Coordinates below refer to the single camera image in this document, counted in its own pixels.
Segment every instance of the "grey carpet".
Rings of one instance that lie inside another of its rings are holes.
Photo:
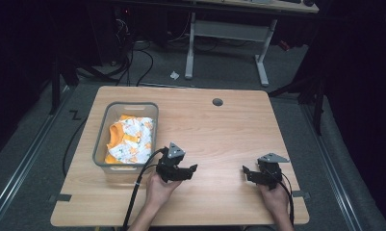
[[[265,66],[270,77],[270,86],[267,89],[260,87],[253,57],[235,54],[225,47],[211,52],[196,52],[194,78],[185,80],[183,75],[186,50],[185,47],[171,46],[163,49],[154,45],[150,46],[146,51],[153,57],[154,65],[148,75],[143,78],[142,85],[271,91],[291,82],[307,48],[295,48],[284,52],[279,47],[270,47],[265,59]],[[150,62],[146,54],[140,51],[134,52],[130,68],[132,85],[149,68]],[[113,67],[104,66],[100,69],[110,71]],[[178,80],[169,78],[172,71],[181,75]],[[125,78],[123,78],[120,84],[124,86],[125,83]],[[1,219],[0,230],[93,230],[90,227],[53,227],[49,220],[55,202],[50,198],[61,190],[64,182],[64,154],[66,153],[65,164],[68,167],[82,129],[79,129],[76,135],[75,132],[86,119],[97,89],[99,86],[111,84],[94,79],[81,79],[81,84],[73,90],[72,95],[55,118],[54,125],[39,148],[37,159]],[[48,88],[35,108],[21,120],[18,130],[0,154],[0,194],[32,143],[41,124],[47,119],[50,102],[50,88]],[[314,133],[308,126],[301,106],[297,105],[295,95],[284,94],[281,97],[273,98],[271,103],[291,156],[299,185],[308,195],[305,201],[310,221],[304,225],[297,225],[296,230],[348,230],[341,207],[328,180]],[[325,102],[325,107],[326,111],[322,118],[322,138],[334,159],[333,162],[340,171],[356,213],[363,222],[363,230],[386,230],[386,223],[382,215],[376,210],[374,201],[341,141],[327,102]],[[252,227],[250,230],[270,230],[270,227]]]

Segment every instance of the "orange and white cloth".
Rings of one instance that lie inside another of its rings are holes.
[[[151,155],[153,119],[122,115],[110,127],[107,164],[144,164]]]

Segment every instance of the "desk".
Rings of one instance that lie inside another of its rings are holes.
[[[221,5],[240,6],[247,8],[259,8],[271,11],[288,11],[295,13],[317,13],[319,8],[316,5],[307,7],[303,3],[288,3],[283,1],[271,0],[268,4],[253,3],[243,0],[196,0],[199,3],[212,3]],[[264,87],[269,85],[267,73],[265,71],[264,59],[270,45],[270,40],[277,23],[273,19],[269,27],[242,25],[234,23],[212,22],[204,20],[195,20],[195,13],[192,13],[190,27],[190,46],[186,61],[186,79],[193,77],[193,43],[195,36],[215,37],[223,39],[242,39],[250,41],[263,42],[259,55],[255,56],[255,63],[258,68],[259,78]]]
[[[213,105],[213,99],[223,101]],[[259,90],[199,90],[102,87],[74,154],[51,217],[55,226],[121,226],[137,175],[107,177],[92,160],[106,107],[114,101],[154,102],[159,107],[156,149],[172,141],[186,151],[180,167],[198,164],[154,219],[152,225],[251,225],[273,223],[255,184],[242,166],[256,170],[268,153],[289,158],[268,95]],[[294,191],[299,185],[292,164],[281,164]],[[129,224],[145,201],[145,179]],[[309,215],[302,197],[294,198],[295,223]]]

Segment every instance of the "white desk leg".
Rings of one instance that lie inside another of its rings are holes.
[[[192,13],[192,23],[190,29],[190,47],[189,53],[187,54],[187,63],[186,63],[186,79],[193,78],[193,38],[195,33],[195,13]]]
[[[276,27],[277,19],[273,20],[269,26],[267,37],[264,42],[264,47],[260,55],[255,56],[256,65],[258,66],[259,77],[261,78],[261,84],[264,87],[269,85],[267,72],[265,71],[264,58],[267,54],[268,47],[270,45],[271,37],[273,36],[274,28]]]

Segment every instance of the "person's left hand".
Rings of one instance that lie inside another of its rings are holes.
[[[145,205],[160,209],[171,197],[172,192],[181,184],[182,181],[166,183],[160,175],[154,171],[147,180],[147,196]]]

